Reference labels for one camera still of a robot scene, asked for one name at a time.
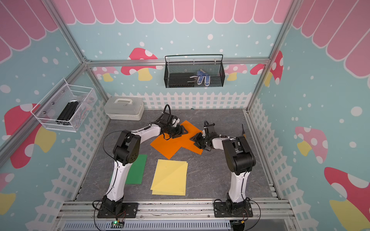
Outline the orange paper sheet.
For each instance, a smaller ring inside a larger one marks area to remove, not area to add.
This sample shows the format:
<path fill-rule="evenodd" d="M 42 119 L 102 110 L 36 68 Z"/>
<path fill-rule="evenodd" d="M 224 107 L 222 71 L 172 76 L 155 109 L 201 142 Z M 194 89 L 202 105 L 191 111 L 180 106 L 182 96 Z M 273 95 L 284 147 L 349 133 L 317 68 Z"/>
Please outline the orange paper sheet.
<path fill-rule="evenodd" d="M 156 149 L 160 154 L 162 154 L 165 158 L 170 160 L 177 151 L 182 147 L 182 143 L 184 139 L 182 137 L 175 138 L 175 139 L 165 139 L 166 136 L 159 136 L 157 137 L 150 145 Z"/>
<path fill-rule="evenodd" d="M 198 155 L 201 155 L 203 150 L 196 147 L 194 145 L 195 142 L 191 141 L 191 138 L 193 138 L 196 134 L 200 133 L 201 130 L 199 130 L 197 127 L 195 127 L 188 121 L 184 121 L 181 125 L 184 126 L 184 128 L 188 131 L 187 134 L 184 134 L 180 137 L 180 139 L 182 140 L 181 147 L 188 149 Z"/>

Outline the yellow paper sheet bottom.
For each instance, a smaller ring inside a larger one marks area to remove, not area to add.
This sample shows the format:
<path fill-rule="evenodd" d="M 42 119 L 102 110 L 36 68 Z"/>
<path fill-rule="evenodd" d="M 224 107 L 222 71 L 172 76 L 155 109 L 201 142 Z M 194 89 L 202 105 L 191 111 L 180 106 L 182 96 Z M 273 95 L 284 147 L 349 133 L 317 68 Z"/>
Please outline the yellow paper sheet bottom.
<path fill-rule="evenodd" d="M 188 163 L 159 159 L 151 191 L 153 195 L 186 195 Z"/>

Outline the green paper sheet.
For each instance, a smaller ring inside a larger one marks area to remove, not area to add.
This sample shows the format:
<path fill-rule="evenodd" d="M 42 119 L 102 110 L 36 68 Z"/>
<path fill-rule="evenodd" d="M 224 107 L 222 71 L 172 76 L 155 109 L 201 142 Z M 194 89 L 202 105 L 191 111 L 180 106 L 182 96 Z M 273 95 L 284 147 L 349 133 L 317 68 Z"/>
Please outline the green paper sheet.
<path fill-rule="evenodd" d="M 129 170 L 126 184 L 135 185 L 142 184 L 147 155 L 139 155 Z"/>

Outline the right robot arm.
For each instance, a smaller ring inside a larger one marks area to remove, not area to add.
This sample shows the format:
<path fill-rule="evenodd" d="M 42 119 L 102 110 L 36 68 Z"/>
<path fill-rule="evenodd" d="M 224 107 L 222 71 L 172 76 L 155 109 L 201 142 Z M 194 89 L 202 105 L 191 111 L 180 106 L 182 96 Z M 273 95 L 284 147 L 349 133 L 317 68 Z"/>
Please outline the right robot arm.
<path fill-rule="evenodd" d="M 214 201 L 214 215 L 251 218 L 253 213 L 250 198 L 246 195 L 246 186 L 248 177 L 256 165 L 256 158 L 246 139 L 244 126 L 241 126 L 242 135 L 238 137 L 218 134 L 214 126 L 214 123 L 204 121 L 203 132 L 197 133 L 190 139 L 199 149 L 224 151 L 227 166 L 231 171 L 231 185 L 226 200 Z"/>

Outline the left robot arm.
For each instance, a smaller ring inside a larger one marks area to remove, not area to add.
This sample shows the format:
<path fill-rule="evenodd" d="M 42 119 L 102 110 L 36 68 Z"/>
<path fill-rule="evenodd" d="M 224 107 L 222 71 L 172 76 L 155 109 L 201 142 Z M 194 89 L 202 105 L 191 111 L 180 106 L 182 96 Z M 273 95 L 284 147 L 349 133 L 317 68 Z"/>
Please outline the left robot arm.
<path fill-rule="evenodd" d="M 171 113 L 171 107 L 165 105 L 157 120 L 136 131 L 122 130 L 113 148 L 112 158 L 115 161 L 113 180 L 101 200 L 98 217 L 119 218 L 126 211 L 124 208 L 124 187 L 129 170 L 140 151 L 140 144 L 153 137 L 163 136 L 165 140 L 180 138 L 188 134 L 180 119 Z"/>

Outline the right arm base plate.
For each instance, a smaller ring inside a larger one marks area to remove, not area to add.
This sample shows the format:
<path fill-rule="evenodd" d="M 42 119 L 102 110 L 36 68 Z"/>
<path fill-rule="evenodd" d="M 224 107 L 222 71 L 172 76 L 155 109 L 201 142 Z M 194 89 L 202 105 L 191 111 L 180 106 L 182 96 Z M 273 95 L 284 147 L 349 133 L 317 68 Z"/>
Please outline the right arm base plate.
<path fill-rule="evenodd" d="M 214 216 L 216 218 L 252 218 L 253 211 L 249 202 L 233 203 L 230 201 L 215 200 L 213 202 Z"/>

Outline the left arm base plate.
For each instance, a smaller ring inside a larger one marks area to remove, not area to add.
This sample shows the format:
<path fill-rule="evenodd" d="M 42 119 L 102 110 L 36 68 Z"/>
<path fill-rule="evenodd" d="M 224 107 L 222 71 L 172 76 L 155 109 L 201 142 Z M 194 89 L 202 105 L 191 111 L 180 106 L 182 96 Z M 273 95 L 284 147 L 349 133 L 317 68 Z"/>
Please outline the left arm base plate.
<path fill-rule="evenodd" d="M 98 218 L 136 218 L 138 212 L 138 203 L 121 203 L 117 204 L 103 203 L 99 208 Z"/>

